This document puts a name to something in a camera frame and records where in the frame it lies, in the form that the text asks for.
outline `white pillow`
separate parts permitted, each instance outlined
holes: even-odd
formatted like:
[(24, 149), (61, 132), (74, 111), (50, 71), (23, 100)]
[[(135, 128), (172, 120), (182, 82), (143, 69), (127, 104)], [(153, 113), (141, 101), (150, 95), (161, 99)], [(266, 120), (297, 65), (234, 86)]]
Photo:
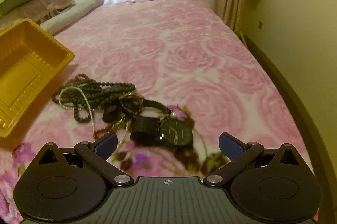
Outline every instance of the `white pillow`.
[(50, 35), (54, 35), (56, 32), (62, 30), (75, 21), (83, 18), (92, 9), (104, 3), (104, 0), (74, 0), (75, 6), (69, 10), (58, 14), (55, 17), (40, 24), (40, 27), (47, 31)]

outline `yellow plastic tray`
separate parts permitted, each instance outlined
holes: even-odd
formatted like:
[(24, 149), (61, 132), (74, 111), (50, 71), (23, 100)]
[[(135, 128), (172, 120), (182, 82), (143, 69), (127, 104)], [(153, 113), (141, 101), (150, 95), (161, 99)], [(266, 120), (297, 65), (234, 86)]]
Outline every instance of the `yellow plastic tray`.
[(74, 56), (30, 19), (0, 33), (0, 137)]

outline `cream wall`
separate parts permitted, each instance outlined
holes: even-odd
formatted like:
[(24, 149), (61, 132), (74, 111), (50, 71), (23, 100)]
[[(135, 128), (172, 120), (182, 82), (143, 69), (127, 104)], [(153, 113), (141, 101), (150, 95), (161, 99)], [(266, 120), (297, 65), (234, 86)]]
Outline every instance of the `cream wall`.
[(246, 0), (242, 32), (297, 93), (337, 173), (337, 0)]

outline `bead necklace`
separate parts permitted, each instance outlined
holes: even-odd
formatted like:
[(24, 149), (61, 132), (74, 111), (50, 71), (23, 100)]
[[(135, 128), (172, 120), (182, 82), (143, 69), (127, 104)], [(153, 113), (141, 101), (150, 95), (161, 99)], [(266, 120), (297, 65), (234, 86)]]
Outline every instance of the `bead necklace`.
[(113, 125), (110, 125), (106, 128), (103, 128), (103, 129), (100, 129), (100, 130), (95, 130), (95, 122), (94, 122), (94, 116), (93, 116), (93, 111), (89, 105), (89, 102), (88, 102), (88, 99), (87, 97), (85, 96), (85, 94), (83, 93), (83, 91), (77, 87), (77, 86), (68, 86), (68, 87), (65, 87), (64, 89), (62, 89), (62, 91), (60, 92), (59, 94), (59, 105), (61, 105), (63, 108), (66, 108), (66, 109), (71, 109), (71, 107), (67, 107), (67, 106), (64, 106), (62, 103), (61, 103), (61, 100), (62, 100), (62, 94), (65, 92), (65, 90), (69, 90), (69, 89), (75, 89), (77, 91), (79, 91), (81, 93), (81, 95), (83, 96), (87, 106), (88, 106), (88, 111), (89, 111), (89, 115), (90, 115), (90, 118), (91, 118), (91, 122), (92, 122), (92, 131), (93, 131), (93, 138), (95, 140), (97, 140), (98, 138), (100, 138), (99, 136), (99, 133), (101, 132), (105, 132), (105, 133), (108, 133), (108, 132), (111, 132), (111, 131), (118, 131), (122, 128), (125, 128), (125, 132), (124, 132), (124, 135), (122, 137), (122, 140), (118, 143), (117, 145), (117, 148), (116, 150), (113, 152), (114, 154), (116, 154), (119, 150), (119, 148), (122, 146), (122, 144), (124, 143), (124, 140), (125, 140), (125, 137), (126, 137), (126, 134), (128, 132), (128, 127), (129, 127), (129, 123), (125, 120), (125, 118), (121, 118), (119, 121), (117, 121), (115, 124)]
[[(52, 101), (60, 104), (64, 108), (74, 110), (74, 118), (79, 123), (87, 123), (92, 120), (90, 110), (101, 111), (104, 105), (118, 99), (124, 93), (135, 90), (135, 85), (132, 83), (110, 83), (97, 82), (90, 79), (85, 74), (78, 74), (74, 79), (71, 79), (66, 84), (61, 85), (58, 90), (53, 93)], [(79, 117), (79, 109), (88, 111), (86, 118)]]

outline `pink floral bedspread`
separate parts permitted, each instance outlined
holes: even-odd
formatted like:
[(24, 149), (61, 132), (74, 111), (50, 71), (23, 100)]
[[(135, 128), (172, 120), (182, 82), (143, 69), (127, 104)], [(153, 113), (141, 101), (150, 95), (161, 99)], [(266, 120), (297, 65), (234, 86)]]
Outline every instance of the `pink floral bedspread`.
[[(295, 145), (311, 166), (301, 135), (275, 86), (237, 36), (204, 3), (155, 0), (108, 4), (56, 35), (75, 53), (73, 72), (97, 81), (129, 82), (146, 98), (178, 105), (193, 126), (194, 149), (174, 154), (127, 140), (108, 161), (137, 176), (203, 177), (225, 163), (226, 131), (266, 148)], [(96, 113), (96, 127), (104, 127)], [(93, 141), (92, 126), (49, 101), (14, 149), (0, 146), (0, 216), (19, 223), (13, 188), (46, 142)]]

